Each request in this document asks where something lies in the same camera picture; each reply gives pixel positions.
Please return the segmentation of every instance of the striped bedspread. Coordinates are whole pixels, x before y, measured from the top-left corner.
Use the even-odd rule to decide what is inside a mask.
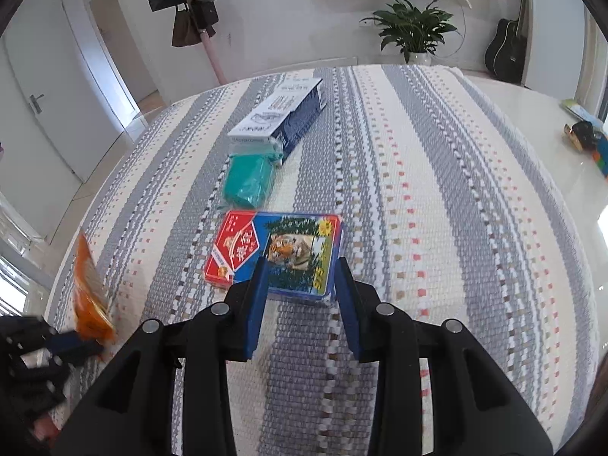
[[[341,254],[356,279],[415,319],[463,321],[557,448],[581,422],[597,368],[591,277],[551,178],[509,120],[456,69],[276,74],[166,109],[83,221],[114,300],[120,340],[113,351],[147,318],[181,321],[223,299],[202,269],[227,210],[226,132],[285,77],[312,74],[323,77],[328,105],[279,171],[265,209],[341,215]],[[74,324],[73,254],[47,309],[57,329]],[[90,362],[75,373],[59,422],[102,368]],[[335,304],[269,300],[253,361],[228,366],[239,454],[366,454],[376,370],[353,360]],[[430,451],[424,365],[421,377]],[[178,377],[176,453],[181,387]]]

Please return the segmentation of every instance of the teal plastic bag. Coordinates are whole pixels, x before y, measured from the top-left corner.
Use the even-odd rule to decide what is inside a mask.
[[[233,156],[224,184],[224,199],[240,209],[259,209],[272,191],[275,170],[274,160],[268,155]]]

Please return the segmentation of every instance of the colorful toy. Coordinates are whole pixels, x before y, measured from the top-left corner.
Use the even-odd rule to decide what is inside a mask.
[[[606,135],[601,135],[600,141],[598,141],[598,145],[591,156],[602,175],[608,179],[608,138],[606,138]]]
[[[566,137],[579,152],[591,152],[591,157],[595,164],[608,179],[608,138],[589,121],[580,121],[572,127],[568,124],[564,126]]]

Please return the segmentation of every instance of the metal screw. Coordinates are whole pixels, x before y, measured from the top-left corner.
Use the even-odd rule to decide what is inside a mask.
[[[393,315],[394,307],[390,303],[379,303],[376,306],[376,312],[380,315]]]
[[[230,312],[230,306],[225,301],[218,301],[211,306],[213,315],[226,315],[228,312]]]
[[[459,333],[462,331],[462,322],[460,322],[460,320],[451,318],[450,320],[446,321],[446,329],[451,333]]]
[[[147,334],[152,334],[152,333],[155,333],[156,331],[158,331],[159,327],[160,327],[160,324],[157,320],[150,319],[150,320],[147,320],[146,322],[144,322],[144,325],[142,326],[142,331],[144,331]]]

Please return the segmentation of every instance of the white flower pot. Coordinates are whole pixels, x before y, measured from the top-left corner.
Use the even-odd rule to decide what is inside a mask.
[[[431,65],[431,54],[430,53],[410,53],[410,65]]]

